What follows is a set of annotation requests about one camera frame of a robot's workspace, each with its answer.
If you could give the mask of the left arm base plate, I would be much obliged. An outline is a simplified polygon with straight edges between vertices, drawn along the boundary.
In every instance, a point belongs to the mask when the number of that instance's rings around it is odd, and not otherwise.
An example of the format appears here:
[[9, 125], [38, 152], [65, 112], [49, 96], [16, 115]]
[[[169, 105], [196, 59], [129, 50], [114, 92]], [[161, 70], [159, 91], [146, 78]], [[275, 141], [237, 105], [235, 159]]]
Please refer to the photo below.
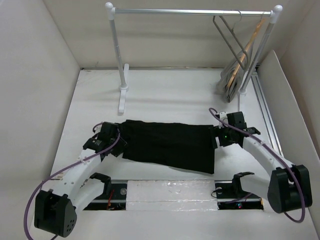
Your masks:
[[127, 180], [112, 180], [109, 194], [96, 197], [84, 209], [85, 211], [122, 211], [126, 209]]

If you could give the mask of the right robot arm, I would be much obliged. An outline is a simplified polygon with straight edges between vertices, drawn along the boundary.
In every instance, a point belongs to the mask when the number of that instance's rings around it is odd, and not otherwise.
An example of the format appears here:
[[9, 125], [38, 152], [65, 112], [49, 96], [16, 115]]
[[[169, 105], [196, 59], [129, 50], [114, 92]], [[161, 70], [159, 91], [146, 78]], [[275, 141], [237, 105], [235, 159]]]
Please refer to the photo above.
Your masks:
[[219, 122], [213, 127], [213, 136], [220, 147], [239, 145], [254, 157], [269, 176], [266, 180], [250, 171], [235, 174], [231, 184], [234, 197], [230, 203], [256, 195], [268, 200], [278, 214], [300, 209], [304, 215], [313, 204], [309, 170], [302, 164], [293, 164], [259, 139], [260, 132], [255, 127], [247, 126], [241, 111], [218, 112], [211, 107], [209, 112]]

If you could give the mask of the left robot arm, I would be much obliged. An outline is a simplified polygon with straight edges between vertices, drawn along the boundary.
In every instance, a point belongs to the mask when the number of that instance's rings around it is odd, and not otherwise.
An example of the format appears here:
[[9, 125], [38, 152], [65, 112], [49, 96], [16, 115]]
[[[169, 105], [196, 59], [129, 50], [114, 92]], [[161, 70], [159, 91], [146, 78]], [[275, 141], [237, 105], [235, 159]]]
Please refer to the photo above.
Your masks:
[[94, 199], [113, 194], [111, 177], [99, 173], [98, 168], [108, 155], [122, 154], [127, 142], [121, 137], [118, 123], [99, 123], [93, 132], [77, 161], [58, 171], [63, 176], [56, 185], [37, 193], [34, 208], [37, 229], [66, 238], [73, 231], [81, 211]]

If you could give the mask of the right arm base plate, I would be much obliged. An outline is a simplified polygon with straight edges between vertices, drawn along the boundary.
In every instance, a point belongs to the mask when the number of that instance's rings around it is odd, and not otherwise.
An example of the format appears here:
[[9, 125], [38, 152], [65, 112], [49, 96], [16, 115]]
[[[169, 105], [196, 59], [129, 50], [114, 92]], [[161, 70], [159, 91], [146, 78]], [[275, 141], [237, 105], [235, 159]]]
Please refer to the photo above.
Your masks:
[[264, 210], [263, 201], [253, 193], [237, 192], [231, 180], [216, 180], [211, 196], [217, 200], [218, 210]]

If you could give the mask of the black trousers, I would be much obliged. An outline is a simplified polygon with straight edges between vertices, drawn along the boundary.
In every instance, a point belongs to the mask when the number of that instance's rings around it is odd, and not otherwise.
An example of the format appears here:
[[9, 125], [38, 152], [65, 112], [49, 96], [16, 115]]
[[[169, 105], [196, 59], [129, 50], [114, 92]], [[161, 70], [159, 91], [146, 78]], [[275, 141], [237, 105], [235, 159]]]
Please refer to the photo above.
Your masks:
[[119, 130], [127, 143], [125, 159], [206, 174], [215, 171], [217, 144], [212, 125], [126, 120]]

